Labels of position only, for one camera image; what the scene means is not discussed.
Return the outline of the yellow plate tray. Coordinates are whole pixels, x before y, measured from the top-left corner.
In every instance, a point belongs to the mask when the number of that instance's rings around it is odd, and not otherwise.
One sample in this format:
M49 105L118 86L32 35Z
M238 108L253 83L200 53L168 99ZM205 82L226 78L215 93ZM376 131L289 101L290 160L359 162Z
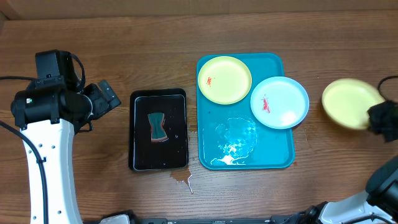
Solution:
M198 72L198 87L210 101L230 105L241 101L250 91L252 75L248 66L231 56L207 61Z
M368 129L368 110L383 102L374 86L353 78L333 81L322 93L326 114L340 126L354 130Z

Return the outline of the green and orange sponge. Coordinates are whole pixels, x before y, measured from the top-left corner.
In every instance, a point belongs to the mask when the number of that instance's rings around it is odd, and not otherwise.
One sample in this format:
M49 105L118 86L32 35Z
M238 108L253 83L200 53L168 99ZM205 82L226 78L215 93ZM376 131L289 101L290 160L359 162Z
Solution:
M164 142L168 140L164 129L165 115L163 113L151 113L147 115L150 124L151 142Z

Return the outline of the light blue plate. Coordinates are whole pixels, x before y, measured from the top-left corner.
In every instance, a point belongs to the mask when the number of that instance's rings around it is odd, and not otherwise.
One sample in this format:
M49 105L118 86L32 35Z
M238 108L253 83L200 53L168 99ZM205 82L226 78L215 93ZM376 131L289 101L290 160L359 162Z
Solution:
M289 129L300 124L309 111L305 88L289 77L270 77L252 91L250 100L254 117L272 129Z

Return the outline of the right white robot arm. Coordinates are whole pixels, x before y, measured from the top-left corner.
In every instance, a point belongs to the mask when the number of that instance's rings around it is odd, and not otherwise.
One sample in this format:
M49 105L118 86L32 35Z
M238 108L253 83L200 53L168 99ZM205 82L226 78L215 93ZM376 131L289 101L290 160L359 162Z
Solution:
M397 139L397 103L368 110L371 130L385 141ZM292 215L286 223L397 223L397 157L378 168L364 191L339 202L324 202Z

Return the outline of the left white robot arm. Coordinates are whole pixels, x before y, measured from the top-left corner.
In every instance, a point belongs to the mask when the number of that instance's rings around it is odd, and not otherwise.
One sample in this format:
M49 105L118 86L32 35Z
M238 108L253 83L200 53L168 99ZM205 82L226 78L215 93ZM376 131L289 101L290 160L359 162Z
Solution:
M23 140L31 223L81 223L73 174L73 139L120 105L105 80L84 89L54 78L34 80L15 95L15 133Z

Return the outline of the black water tray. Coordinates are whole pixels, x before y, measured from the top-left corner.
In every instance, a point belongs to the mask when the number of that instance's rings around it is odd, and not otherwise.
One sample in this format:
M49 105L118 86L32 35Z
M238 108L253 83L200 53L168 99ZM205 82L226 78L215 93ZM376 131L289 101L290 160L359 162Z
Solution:
M168 140L151 142L147 115L163 113ZM181 88L137 90L130 96L129 168L179 169L188 164L186 93Z

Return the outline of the teal plastic serving tray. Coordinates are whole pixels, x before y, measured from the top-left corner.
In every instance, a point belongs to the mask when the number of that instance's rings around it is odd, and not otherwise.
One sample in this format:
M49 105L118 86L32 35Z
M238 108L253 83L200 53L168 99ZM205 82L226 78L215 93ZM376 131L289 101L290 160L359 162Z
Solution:
M293 163L292 130L260 123L250 99L219 105L197 91L198 153L207 169L284 169Z

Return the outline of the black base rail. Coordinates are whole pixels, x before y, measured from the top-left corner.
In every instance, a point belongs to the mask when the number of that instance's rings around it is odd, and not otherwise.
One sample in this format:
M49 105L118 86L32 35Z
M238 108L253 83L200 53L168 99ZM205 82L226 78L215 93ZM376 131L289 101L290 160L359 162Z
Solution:
M100 221L85 221L84 223L127 223L127 224L293 224L302 223L302 214L274 215L270 218L238 218L238 219L180 219L168 220L166 218L143 218L129 217L128 215L116 215L107 217Z

